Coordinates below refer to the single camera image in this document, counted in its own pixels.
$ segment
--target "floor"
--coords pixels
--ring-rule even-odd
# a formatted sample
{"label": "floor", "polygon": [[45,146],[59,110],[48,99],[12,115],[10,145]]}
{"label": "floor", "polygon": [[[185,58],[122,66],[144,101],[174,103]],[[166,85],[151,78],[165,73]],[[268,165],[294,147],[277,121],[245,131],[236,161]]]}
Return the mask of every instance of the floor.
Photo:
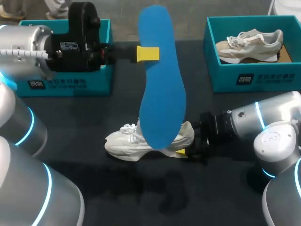
{"label": "floor", "polygon": [[[45,3],[42,0],[27,1],[27,19],[45,19],[47,12]],[[138,40],[139,12],[152,4],[168,8],[174,22],[177,40],[202,40],[208,16],[266,15],[270,5],[270,0],[91,0],[91,2],[95,4],[100,18],[111,19],[115,41]]]}

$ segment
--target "shoe box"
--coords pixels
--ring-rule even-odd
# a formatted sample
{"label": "shoe box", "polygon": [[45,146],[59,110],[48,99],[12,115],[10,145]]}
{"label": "shoe box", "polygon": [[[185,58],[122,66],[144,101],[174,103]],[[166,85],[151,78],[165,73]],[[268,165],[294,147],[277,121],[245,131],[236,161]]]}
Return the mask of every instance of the shoe box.
{"label": "shoe box", "polygon": [[[240,32],[282,30],[284,45],[276,63],[248,58],[223,64],[215,44]],[[292,91],[301,89],[301,26],[295,16],[208,17],[204,53],[214,92]]]}
{"label": "shoe box", "polygon": [[[45,25],[54,33],[68,32],[68,20],[27,20],[19,25]],[[100,40],[112,43],[111,22],[101,20]],[[103,65],[97,72],[57,73],[53,80],[18,81],[16,93],[19,97],[71,97],[109,96],[111,94],[113,66]]]}

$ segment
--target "shoelace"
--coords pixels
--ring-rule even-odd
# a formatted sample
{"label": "shoelace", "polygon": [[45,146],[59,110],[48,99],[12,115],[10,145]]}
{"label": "shoelace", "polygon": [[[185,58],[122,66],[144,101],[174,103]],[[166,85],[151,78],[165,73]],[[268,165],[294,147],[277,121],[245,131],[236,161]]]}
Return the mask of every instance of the shoelace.
{"label": "shoelace", "polygon": [[274,4],[275,4],[275,0],[272,0],[271,4],[269,6],[268,16],[271,15]]}
{"label": "shoelace", "polygon": [[244,33],[245,32],[239,33],[239,35],[237,37],[234,37],[234,36],[227,37],[227,41],[228,41],[229,46],[234,48],[234,47],[237,47],[239,44],[249,44],[250,42],[248,42],[248,41],[241,38],[241,36]]}
{"label": "shoelace", "polygon": [[129,134],[130,137],[129,137],[129,142],[132,144],[134,142],[137,141],[137,139],[139,138],[138,135],[135,134],[136,132],[136,128],[137,126],[135,124],[125,124],[123,127],[120,128],[120,131],[122,133],[125,133],[125,134]]}

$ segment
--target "blue insole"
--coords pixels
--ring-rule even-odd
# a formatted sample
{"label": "blue insole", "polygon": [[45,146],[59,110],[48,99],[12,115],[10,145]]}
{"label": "blue insole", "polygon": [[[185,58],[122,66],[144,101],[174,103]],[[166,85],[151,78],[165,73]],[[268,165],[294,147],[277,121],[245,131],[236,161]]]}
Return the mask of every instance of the blue insole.
{"label": "blue insole", "polygon": [[144,62],[146,88],[140,106],[140,125],[146,142],[168,147],[177,136],[186,111],[186,92],[175,49],[171,17],[163,6],[145,8],[139,16],[142,47],[159,47],[160,60]]}

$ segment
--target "white sneaker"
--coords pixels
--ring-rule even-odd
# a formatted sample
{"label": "white sneaker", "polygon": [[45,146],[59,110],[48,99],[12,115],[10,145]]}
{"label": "white sneaker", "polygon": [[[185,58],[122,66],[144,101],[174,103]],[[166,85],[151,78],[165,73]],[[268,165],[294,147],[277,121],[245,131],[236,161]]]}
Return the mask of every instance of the white sneaker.
{"label": "white sneaker", "polygon": [[106,140],[104,148],[107,152],[115,158],[125,161],[138,161],[151,151],[159,151],[168,157],[186,158],[185,155],[176,151],[184,149],[193,143],[194,130],[190,122],[185,122],[182,124],[179,134],[172,144],[168,148],[159,150],[153,149],[146,143],[139,121],[137,126],[135,124],[124,125],[119,131],[107,136]]}
{"label": "white sneaker", "polygon": [[241,32],[237,37],[227,37],[216,44],[219,58],[230,64],[239,64],[245,58],[276,62],[283,44],[283,33],[261,33],[256,29]]}

